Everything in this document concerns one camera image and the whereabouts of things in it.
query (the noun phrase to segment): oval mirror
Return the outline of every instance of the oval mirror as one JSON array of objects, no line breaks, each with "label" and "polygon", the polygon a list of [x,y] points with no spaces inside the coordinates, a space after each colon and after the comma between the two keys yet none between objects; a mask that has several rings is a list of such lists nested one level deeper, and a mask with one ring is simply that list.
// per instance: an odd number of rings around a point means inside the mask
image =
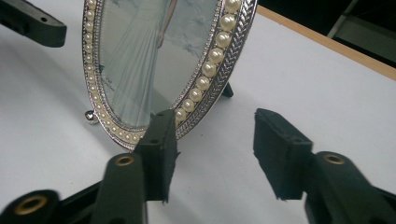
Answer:
[{"label": "oval mirror", "polygon": [[86,0],[87,88],[110,137],[134,149],[150,118],[175,109],[177,139],[219,98],[256,0]]}]

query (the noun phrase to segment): white surface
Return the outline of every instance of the white surface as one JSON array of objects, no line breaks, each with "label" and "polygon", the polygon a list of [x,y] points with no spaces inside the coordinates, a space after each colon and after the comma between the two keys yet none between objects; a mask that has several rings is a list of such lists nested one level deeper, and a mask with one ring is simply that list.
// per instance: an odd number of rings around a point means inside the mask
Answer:
[{"label": "white surface", "polygon": [[[91,108],[82,72],[82,1],[31,1],[68,26],[61,49],[0,27],[0,209],[36,189],[62,198],[99,181],[124,152]],[[352,159],[396,192],[396,83],[257,16],[231,84],[181,139],[170,202],[149,203],[150,223],[306,223],[303,201],[277,201],[253,156],[254,112],[274,110],[315,143]]]}]

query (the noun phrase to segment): reflected figure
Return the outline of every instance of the reflected figure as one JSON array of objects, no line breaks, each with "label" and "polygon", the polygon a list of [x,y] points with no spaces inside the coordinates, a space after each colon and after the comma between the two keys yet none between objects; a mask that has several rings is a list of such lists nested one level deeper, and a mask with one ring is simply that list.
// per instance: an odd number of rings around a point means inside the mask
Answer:
[{"label": "reflected figure", "polygon": [[176,4],[177,0],[141,0],[105,64],[106,77],[114,90],[107,100],[124,124],[149,125],[157,52]]}]

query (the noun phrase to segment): silver mirror frame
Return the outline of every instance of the silver mirror frame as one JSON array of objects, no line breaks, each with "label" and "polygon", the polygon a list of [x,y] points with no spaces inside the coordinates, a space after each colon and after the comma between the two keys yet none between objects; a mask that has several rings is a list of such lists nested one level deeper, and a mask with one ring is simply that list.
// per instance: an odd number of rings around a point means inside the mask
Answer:
[{"label": "silver mirror frame", "polygon": [[[115,142],[132,151],[146,129],[133,129],[116,119],[106,101],[100,76],[99,40],[105,1],[85,0],[84,3],[84,74],[94,115]],[[248,36],[256,6],[257,0],[218,0],[202,57],[171,107],[176,111],[177,139],[197,125],[221,96]]]}]

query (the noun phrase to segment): metal rivet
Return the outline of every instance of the metal rivet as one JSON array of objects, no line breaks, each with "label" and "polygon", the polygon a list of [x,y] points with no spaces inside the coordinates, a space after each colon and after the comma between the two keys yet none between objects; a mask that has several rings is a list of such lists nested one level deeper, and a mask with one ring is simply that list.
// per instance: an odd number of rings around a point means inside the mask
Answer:
[{"label": "metal rivet", "polygon": [[14,213],[19,216],[31,214],[43,207],[47,203],[47,200],[48,199],[42,195],[31,196],[18,204]]},{"label": "metal rivet", "polygon": [[346,163],[346,161],[343,158],[341,158],[341,157],[339,157],[337,155],[334,155],[334,154],[327,154],[327,155],[324,156],[324,159],[327,162],[333,163],[333,164],[336,164],[336,165],[342,165],[342,164]]},{"label": "metal rivet", "polygon": [[134,162],[134,158],[132,156],[123,156],[116,160],[116,164],[118,166],[126,166]]}]

